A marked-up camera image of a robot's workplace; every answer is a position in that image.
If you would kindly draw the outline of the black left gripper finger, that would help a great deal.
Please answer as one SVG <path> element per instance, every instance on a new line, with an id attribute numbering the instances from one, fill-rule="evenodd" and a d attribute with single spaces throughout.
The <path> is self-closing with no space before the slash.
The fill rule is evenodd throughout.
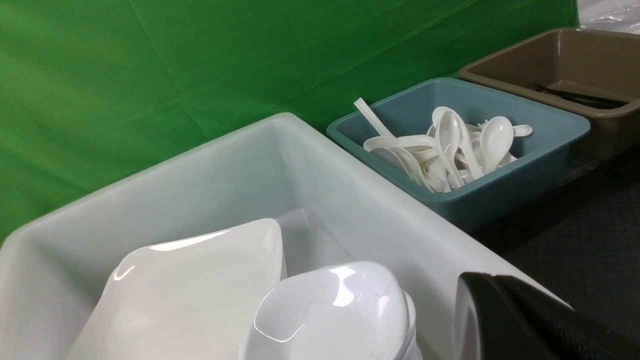
<path id="1" fill-rule="evenodd" d="M 637 360 L 639 342 L 510 275 L 457 280 L 455 360 Z"/>

